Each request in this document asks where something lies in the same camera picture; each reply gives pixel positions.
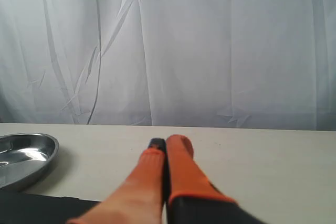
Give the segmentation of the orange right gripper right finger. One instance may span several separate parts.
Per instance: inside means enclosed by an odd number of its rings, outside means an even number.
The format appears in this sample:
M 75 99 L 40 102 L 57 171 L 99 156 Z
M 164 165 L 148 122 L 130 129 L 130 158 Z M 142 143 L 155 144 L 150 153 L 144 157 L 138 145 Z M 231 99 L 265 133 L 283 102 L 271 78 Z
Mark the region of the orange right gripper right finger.
M 194 161 L 191 141 L 183 135 L 166 140 L 170 176 L 168 223 L 262 223 L 220 192 Z

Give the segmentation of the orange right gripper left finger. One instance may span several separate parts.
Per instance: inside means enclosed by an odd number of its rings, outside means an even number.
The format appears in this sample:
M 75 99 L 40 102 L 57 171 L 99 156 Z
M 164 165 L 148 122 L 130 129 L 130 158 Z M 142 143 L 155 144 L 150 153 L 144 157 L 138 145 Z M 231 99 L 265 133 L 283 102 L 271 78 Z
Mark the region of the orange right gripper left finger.
M 164 165 L 165 140 L 153 138 L 117 190 L 67 223 L 161 223 Z

